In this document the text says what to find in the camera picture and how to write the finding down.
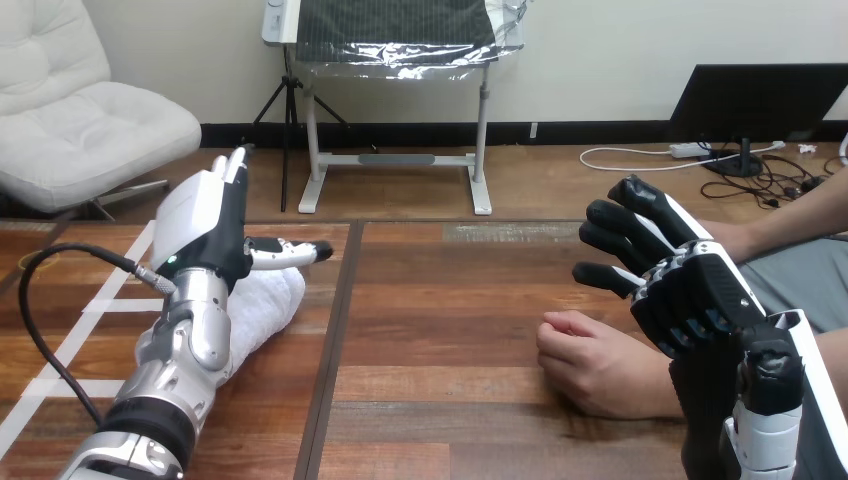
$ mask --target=black monitor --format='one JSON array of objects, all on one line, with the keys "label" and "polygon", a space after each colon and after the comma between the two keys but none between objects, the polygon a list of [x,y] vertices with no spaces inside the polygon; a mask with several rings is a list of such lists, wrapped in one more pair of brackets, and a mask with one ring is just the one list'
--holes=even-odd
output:
[{"label": "black monitor", "polygon": [[697,65],[671,116],[671,136],[713,147],[738,143],[739,157],[704,166],[729,176],[758,175],[763,167],[750,154],[751,142],[803,140],[846,85],[846,63]]}]

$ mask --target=black cable tangle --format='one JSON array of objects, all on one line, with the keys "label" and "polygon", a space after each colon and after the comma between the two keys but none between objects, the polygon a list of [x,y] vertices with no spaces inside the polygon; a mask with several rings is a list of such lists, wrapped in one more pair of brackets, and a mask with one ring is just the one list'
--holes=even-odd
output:
[{"label": "black cable tangle", "polygon": [[35,322],[32,320],[32,312],[29,308],[29,284],[36,269],[38,269],[38,266],[52,255],[66,250],[79,250],[86,252],[115,265],[125,272],[130,273],[134,271],[136,263],[128,258],[118,255],[117,253],[110,252],[105,248],[95,247],[84,243],[62,243],[47,247],[41,252],[38,252],[38,254],[30,260],[26,268],[24,268],[24,272],[21,275],[21,282],[18,286],[18,304],[21,309],[21,317],[23,318],[24,326],[26,327],[27,332],[29,332],[29,336],[35,343],[36,348],[38,348],[38,351],[41,352],[41,355],[45,360],[47,360],[47,363],[56,369],[59,376],[67,382],[68,386],[71,387],[71,390],[74,391],[83,407],[85,407],[88,414],[92,419],[94,419],[94,422],[99,427],[103,423],[103,417],[101,417],[100,412],[97,411],[97,407],[94,406],[91,398],[87,393],[85,393],[85,390],[83,390],[82,386],[80,386],[74,376],[71,375],[71,372],[68,371],[67,367],[62,365],[62,362],[60,362],[53,352],[50,351],[50,347],[47,345],[47,342],[44,341],[44,337],[41,336],[41,333],[38,331],[38,327],[35,326]]},{"label": "black cable tangle", "polygon": [[[779,208],[779,201],[791,202],[801,195],[800,188],[807,179],[815,178],[815,175],[805,170],[797,163],[777,155],[762,155],[763,172],[757,176],[743,179],[745,184],[737,183],[726,175],[721,175],[724,181],[707,182],[701,186],[701,195],[709,199],[730,198],[738,195],[752,195],[757,206],[764,210]],[[800,175],[785,175],[772,171],[768,161],[782,162],[798,170]],[[730,193],[709,193],[707,190],[716,188],[731,188],[735,191]],[[797,194],[790,195],[792,189],[797,189]]]}]

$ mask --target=human arm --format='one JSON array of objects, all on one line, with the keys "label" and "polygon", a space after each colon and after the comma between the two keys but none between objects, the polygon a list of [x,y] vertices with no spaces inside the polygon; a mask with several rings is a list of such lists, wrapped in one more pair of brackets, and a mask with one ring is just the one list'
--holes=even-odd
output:
[{"label": "human arm", "polygon": [[[848,329],[816,337],[833,388],[848,416]],[[682,418],[671,359],[580,312],[546,313],[536,335],[538,361],[551,384],[588,415]]]},{"label": "human arm", "polygon": [[761,219],[741,225],[702,221],[737,263],[795,243],[848,230],[848,169]]}]

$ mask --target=tripod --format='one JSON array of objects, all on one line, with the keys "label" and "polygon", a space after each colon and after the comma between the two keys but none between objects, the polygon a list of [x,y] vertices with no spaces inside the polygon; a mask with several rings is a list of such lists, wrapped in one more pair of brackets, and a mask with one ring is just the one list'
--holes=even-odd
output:
[{"label": "tripod", "polygon": [[[277,97],[283,91],[286,90],[286,106],[285,106],[285,120],[283,121],[283,180],[282,180],[282,199],[280,200],[280,211],[286,211],[286,203],[288,199],[288,185],[289,185],[289,132],[290,127],[294,126],[298,127],[297,122],[297,105],[295,104],[294,99],[294,90],[296,88],[303,89],[303,83],[297,79],[292,73],[291,63],[289,62],[289,49],[286,46],[283,46],[283,61],[285,62],[286,74],[283,75],[282,80],[280,81],[280,86],[277,87],[277,90],[271,95],[271,98],[268,99],[268,102],[265,103],[265,106],[262,108],[262,111],[259,112],[259,115],[256,117],[256,120],[253,121],[253,132],[256,134],[256,129],[259,126],[259,122],[262,121],[262,117],[265,116],[265,113],[268,112],[268,109],[271,108],[271,105],[274,104],[274,101],[277,100]],[[350,128],[350,125],[343,119],[338,113],[335,112],[329,105],[324,103],[323,100],[315,96],[315,102],[321,106],[324,110],[327,111],[333,118],[336,119],[344,128]]]}]

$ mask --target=white wall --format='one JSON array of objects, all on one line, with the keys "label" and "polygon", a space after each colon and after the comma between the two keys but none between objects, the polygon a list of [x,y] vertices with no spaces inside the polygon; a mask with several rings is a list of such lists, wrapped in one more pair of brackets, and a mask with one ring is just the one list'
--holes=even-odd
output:
[{"label": "white wall", "polygon": [[[84,1],[113,79],[202,123],[252,121],[282,75],[261,0]],[[536,0],[525,31],[492,72],[493,121],[662,120],[697,63],[848,62],[845,0]],[[323,79],[318,94],[351,122],[473,121],[476,78]],[[848,94],[827,118],[848,119]]]}]

